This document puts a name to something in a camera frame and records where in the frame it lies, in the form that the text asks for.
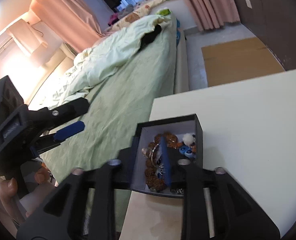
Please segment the wall switch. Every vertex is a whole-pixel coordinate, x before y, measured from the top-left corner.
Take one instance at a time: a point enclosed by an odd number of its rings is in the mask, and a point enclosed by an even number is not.
[[[252,9],[252,5],[251,5],[250,0],[246,0],[246,4],[247,4],[247,6],[248,6],[250,9]]]

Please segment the white table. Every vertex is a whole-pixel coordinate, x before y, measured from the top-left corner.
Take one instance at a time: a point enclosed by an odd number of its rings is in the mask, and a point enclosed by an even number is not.
[[[150,120],[196,113],[204,168],[225,167],[283,236],[296,221],[296,70],[154,100]],[[180,239],[182,200],[132,192],[120,239]]]

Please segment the open box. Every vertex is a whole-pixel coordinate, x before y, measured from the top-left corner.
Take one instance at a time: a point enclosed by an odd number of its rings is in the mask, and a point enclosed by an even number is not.
[[[144,171],[146,169],[146,158],[142,154],[141,149],[147,148],[147,145],[150,142],[154,141],[154,137],[159,133],[170,132],[178,137],[178,141],[181,142],[183,140],[183,136],[186,133],[195,135],[195,144],[197,147],[196,153],[196,164],[202,168],[203,164],[203,135],[202,128],[200,126],[198,117],[196,114],[180,116],[175,118],[162,119],[157,121],[139,123],[137,125],[136,134],[134,136],[132,145],[136,145],[136,147],[132,147],[131,155],[135,156],[135,162],[132,172],[132,180],[130,190],[157,195],[157,196],[165,196],[165,197],[174,197],[174,198],[182,198],[183,194],[171,193],[170,188],[161,191],[154,192],[149,189],[146,185],[146,178]]]

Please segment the cardboard sheet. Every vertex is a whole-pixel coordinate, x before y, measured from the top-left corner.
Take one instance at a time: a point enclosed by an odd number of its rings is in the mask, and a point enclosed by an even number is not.
[[[202,53],[209,87],[284,71],[258,38],[203,47]]]

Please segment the tiled floor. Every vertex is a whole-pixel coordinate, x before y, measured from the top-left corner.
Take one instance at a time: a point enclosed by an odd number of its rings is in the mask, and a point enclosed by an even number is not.
[[[208,87],[202,47],[253,37],[255,35],[242,24],[225,26],[223,29],[211,32],[187,35],[186,46],[190,90]]]

